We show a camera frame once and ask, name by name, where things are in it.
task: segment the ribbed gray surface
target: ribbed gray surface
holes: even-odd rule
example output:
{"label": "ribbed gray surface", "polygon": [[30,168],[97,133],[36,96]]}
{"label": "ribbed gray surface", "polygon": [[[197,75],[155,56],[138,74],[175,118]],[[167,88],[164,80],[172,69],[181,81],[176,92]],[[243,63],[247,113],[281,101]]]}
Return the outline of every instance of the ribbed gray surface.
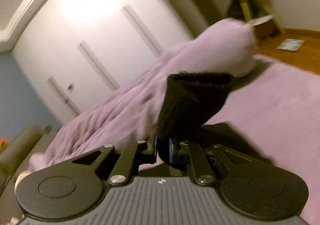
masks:
{"label": "ribbed gray surface", "polygon": [[[306,225],[298,217],[285,221],[253,221],[227,207],[213,188],[191,183],[188,177],[136,177],[132,184],[113,188],[103,202],[80,218],[56,225]],[[24,219],[21,225],[48,222]]]}

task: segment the metal screw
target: metal screw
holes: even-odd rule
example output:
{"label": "metal screw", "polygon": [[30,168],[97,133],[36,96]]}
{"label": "metal screw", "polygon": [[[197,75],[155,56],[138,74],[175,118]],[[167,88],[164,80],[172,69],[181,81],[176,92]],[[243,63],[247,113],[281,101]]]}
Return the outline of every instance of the metal screw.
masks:
{"label": "metal screw", "polygon": [[113,183],[122,183],[125,179],[126,178],[123,175],[114,175],[110,177],[110,181]]}
{"label": "metal screw", "polygon": [[198,178],[198,181],[200,183],[211,183],[214,181],[214,177],[212,177],[211,175],[201,175],[199,178]]}

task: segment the crumpled pink blanket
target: crumpled pink blanket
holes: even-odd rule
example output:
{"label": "crumpled pink blanket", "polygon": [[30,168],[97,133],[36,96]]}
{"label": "crumpled pink blanket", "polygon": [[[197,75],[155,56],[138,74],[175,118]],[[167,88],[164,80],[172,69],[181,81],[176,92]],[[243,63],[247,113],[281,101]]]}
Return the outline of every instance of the crumpled pink blanket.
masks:
{"label": "crumpled pink blanket", "polygon": [[163,53],[135,81],[63,126],[45,153],[32,155],[29,169],[38,171],[105,144],[123,148],[130,141],[145,140],[156,127],[169,74],[185,70],[245,75],[254,67],[253,53],[250,26],[234,19],[217,22],[197,39]]}

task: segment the black fabric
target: black fabric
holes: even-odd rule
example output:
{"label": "black fabric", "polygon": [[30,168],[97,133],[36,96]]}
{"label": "black fabric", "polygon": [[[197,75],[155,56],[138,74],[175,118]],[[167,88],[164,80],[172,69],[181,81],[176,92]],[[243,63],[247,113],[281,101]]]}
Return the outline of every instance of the black fabric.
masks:
{"label": "black fabric", "polygon": [[233,79],[227,73],[169,75],[157,124],[158,152],[165,163],[169,163],[169,139],[199,128],[219,112]]}

